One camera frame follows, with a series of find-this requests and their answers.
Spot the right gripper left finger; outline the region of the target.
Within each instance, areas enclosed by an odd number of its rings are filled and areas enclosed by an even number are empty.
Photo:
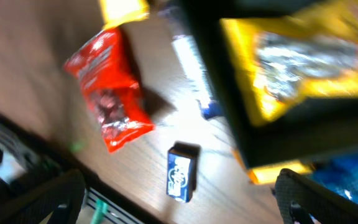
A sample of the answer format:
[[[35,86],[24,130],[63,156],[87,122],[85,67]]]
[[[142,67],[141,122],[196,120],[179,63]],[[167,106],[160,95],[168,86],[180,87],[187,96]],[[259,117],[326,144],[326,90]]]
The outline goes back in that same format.
[[[2,204],[0,223],[40,223],[48,215],[50,223],[76,223],[84,195],[82,173],[69,170]]]

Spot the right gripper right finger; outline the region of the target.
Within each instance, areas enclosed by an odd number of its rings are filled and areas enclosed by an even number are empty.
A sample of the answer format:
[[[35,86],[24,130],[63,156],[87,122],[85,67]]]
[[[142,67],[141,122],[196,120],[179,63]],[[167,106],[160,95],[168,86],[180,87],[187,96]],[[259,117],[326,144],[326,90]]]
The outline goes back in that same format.
[[[280,171],[275,198],[285,224],[358,223],[358,204],[290,169]]]

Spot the red candy bag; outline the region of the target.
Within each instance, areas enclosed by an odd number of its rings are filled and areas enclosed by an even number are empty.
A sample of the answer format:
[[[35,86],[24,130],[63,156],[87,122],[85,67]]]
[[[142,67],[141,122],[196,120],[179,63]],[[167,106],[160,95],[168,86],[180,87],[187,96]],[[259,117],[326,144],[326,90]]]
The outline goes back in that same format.
[[[140,84],[129,66],[118,28],[96,34],[63,67],[78,80],[109,152],[154,129],[143,108]]]

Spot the yellow Hacks candy bag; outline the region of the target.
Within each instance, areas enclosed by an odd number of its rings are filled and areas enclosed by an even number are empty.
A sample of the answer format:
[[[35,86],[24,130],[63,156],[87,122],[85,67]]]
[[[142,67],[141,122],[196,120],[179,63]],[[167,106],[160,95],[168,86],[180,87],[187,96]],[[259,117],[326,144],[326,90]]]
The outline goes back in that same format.
[[[253,126],[274,122],[307,98],[358,98],[358,1],[219,23]]]

